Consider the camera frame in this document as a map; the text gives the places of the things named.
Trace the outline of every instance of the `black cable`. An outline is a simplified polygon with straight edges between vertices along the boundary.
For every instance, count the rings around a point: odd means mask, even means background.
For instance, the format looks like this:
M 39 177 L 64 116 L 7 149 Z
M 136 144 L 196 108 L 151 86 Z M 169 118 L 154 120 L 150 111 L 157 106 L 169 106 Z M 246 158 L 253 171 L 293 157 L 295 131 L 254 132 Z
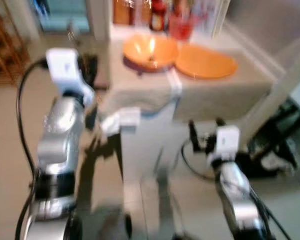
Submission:
M 185 147 L 190 143 L 190 139 L 186 140 L 182 146 L 181 146 L 181 156 L 182 156 L 182 159 L 183 159 L 183 162 L 187 165 L 187 167 L 191 170 L 191 172 L 196 175 L 197 177 L 205 180 L 205 181 L 208 181 L 208 182 L 215 182 L 215 179 L 213 177 L 210 177 L 210 176 L 206 176 L 204 174 L 201 174 L 199 172 L 197 172 L 191 165 L 190 163 L 188 162 L 186 156 L 185 156 Z
M 185 156 L 185 147 L 186 145 L 188 145 L 190 143 L 190 139 L 186 140 L 182 146 L 181 146 L 181 149 L 180 149 L 180 152 L 181 152 L 181 156 L 182 156 L 182 159 L 184 161 L 184 163 L 187 165 L 187 167 L 191 170 L 191 172 L 193 174 L 195 174 L 197 177 L 205 180 L 205 181 L 208 181 L 208 182 L 215 182 L 215 179 L 214 178 L 211 178 L 209 176 L 206 176 L 204 174 L 201 174 L 199 172 L 197 172 L 195 169 L 193 169 L 193 167 L 189 164 L 186 156 Z M 236 188 L 238 188 L 242 193 L 245 193 L 245 194 L 248 194 L 251 199 L 253 200 L 253 202 L 255 203 L 256 207 L 258 208 L 259 212 L 260 212 L 260 216 L 263 220 L 263 223 L 264 223 L 264 226 L 265 226 L 265 230 L 266 230 L 266 234 L 267 234 L 267 237 L 268 239 L 273 239 L 272 237 L 272 233 L 271 233 L 271 230 L 270 230 L 270 226 L 269 226 L 269 221 L 268 221 L 268 218 L 272 218 L 274 223 L 277 225 L 277 227 L 281 230 L 282 234 L 285 236 L 285 238 L 287 240 L 292 240 L 291 237 L 288 235 L 288 233 L 285 231 L 285 229 L 283 228 L 283 226 L 279 223 L 279 221 L 275 218 L 275 216 L 273 215 L 273 213 L 270 211 L 270 209 L 265 205 L 265 203 L 261 200 L 261 198 L 258 196 L 258 194 L 254 191 L 254 189 L 252 187 L 250 187 L 250 191 L 247 191 L 245 189 L 243 189 L 242 187 L 232 183 L 232 182 L 228 182 L 228 181 L 222 181 L 223 183 L 225 184 L 228 184 L 228 185 L 232 185 Z
M 267 207 L 267 205 L 261 200 L 261 198 L 259 197 L 259 195 L 256 193 L 256 191 L 251 187 L 250 188 L 250 192 L 255 195 L 255 197 L 258 199 L 258 201 L 260 202 L 261 205 L 263 205 L 266 214 L 274 221 L 274 223 L 276 224 L 276 226 L 280 229 L 280 231 L 282 232 L 282 234 L 285 236 L 285 238 L 287 240 L 292 240 L 292 238 L 289 236 L 289 234 L 286 232 L 286 230 L 284 229 L 284 227 L 279 223 L 278 219 L 274 216 L 274 214 L 271 212 L 271 210 Z
M 19 87 L 18 87 L 18 90 L 17 90 L 17 95 L 16 95 L 15 109 L 16 109 L 16 119 L 17 119 L 17 124 L 18 124 L 19 136 L 20 136 L 20 139 L 21 139 L 21 144 L 22 144 L 27 162 L 30 166 L 32 180 L 31 180 L 31 184 L 30 184 L 30 187 L 31 187 L 30 193 L 29 193 L 29 195 L 28 195 L 28 197 L 27 197 L 27 199 L 26 199 L 26 201 L 25 201 L 25 203 L 22 207 L 21 213 L 20 213 L 19 218 L 18 218 L 18 222 L 16 224 L 15 235 L 14 235 L 15 240 L 20 240 L 22 224 L 23 224 L 27 209 L 29 207 L 29 204 L 31 203 L 32 198 L 35 194 L 35 190 L 36 190 L 36 169 L 35 169 L 34 160 L 31 156 L 31 153 L 29 151 L 29 147 L 27 145 L 26 138 L 25 138 L 24 127 L 23 127 L 23 122 L 22 122 L 22 105 L 21 105 L 22 102 L 21 102 L 21 98 L 22 98 L 22 91 L 23 91 L 24 85 L 26 83 L 26 80 L 27 80 L 29 74 L 37 66 L 47 68 L 46 59 L 43 58 L 43 59 L 37 60 L 27 68 L 27 70 L 25 71 L 25 73 L 22 77 L 22 80 L 19 84 Z

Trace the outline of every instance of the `condiment bottle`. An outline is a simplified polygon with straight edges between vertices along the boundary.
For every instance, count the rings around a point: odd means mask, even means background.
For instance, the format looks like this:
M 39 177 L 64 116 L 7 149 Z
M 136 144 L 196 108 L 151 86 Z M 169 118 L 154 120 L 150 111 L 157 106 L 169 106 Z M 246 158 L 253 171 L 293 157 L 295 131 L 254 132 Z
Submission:
M 163 0 L 152 0 L 151 9 L 150 29 L 153 31 L 163 31 L 167 12 L 166 3 Z

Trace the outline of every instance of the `floor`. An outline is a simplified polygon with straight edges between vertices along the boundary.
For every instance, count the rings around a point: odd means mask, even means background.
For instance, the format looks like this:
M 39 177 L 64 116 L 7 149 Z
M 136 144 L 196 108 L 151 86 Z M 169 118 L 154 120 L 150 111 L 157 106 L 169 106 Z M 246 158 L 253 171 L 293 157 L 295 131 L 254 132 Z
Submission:
M 35 58 L 55 45 L 56 40 L 33 45 L 30 55 Z M 105 49 L 95 44 L 93 50 L 106 59 Z M 23 118 L 26 139 L 35 156 L 43 116 L 58 92 L 47 72 L 38 69 L 30 77 L 24 91 Z M 15 98 L 15 88 L 0 87 L 0 239 L 4 240 L 14 236 L 30 181 L 18 135 Z M 300 155 L 300 130 L 293 139 Z M 168 180 L 153 176 L 123 186 L 114 150 L 116 141 L 107 141 L 95 130 L 82 134 L 76 192 L 83 239 L 127 239 L 121 224 L 123 212 L 131 215 L 134 240 L 169 240 L 174 232 L 183 231 L 198 240 L 232 239 L 221 202 L 210 183 L 190 174 L 171 173 Z M 185 166 L 180 161 L 177 168 Z M 292 239 L 300 240 L 300 170 L 293 177 L 253 181 L 252 185 Z M 277 240 L 284 239 L 273 224 L 271 229 Z

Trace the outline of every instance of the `orange plate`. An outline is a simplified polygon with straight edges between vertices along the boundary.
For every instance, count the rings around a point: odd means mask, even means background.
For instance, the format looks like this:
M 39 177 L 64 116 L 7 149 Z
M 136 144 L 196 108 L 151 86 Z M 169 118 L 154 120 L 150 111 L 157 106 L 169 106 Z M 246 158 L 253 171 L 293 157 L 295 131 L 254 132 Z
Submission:
M 186 75 L 203 79 L 226 77 L 238 67 L 230 56 L 188 43 L 181 47 L 175 66 Z
M 170 37 L 134 35 L 124 43 L 123 54 L 138 65 L 157 70 L 174 64 L 178 44 Z

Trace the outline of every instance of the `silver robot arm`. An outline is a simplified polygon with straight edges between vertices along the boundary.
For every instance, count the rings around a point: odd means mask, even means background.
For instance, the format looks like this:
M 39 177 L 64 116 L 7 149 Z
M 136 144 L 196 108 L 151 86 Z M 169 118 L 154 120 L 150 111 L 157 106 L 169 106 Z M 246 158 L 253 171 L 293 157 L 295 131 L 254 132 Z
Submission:
M 74 214 L 79 138 L 84 128 L 85 107 L 92 103 L 95 93 L 83 80 L 75 49 L 50 49 L 46 60 L 61 97 L 43 120 L 43 135 L 37 146 L 34 200 L 24 239 L 79 240 L 82 227 Z
M 217 124 L 216 134 L 207 136 L 202 148 L 194 123 L 190 121 L 190 139 L 193 151 L 205 152 L 207 164 L 213 168 L 216 190 L 233 238 L 273 240 L 265 221 L 265 211 L 254 198 L 249 180 L 236 164 L 240 130 L 224 122 Z
M 260 209 L 250 196 L 249 180 L 234 159 L 219 161 L 213 169 L 216 175 L 216 190 L 222 201 L 223 213 L 233 238 L 268 239 Z

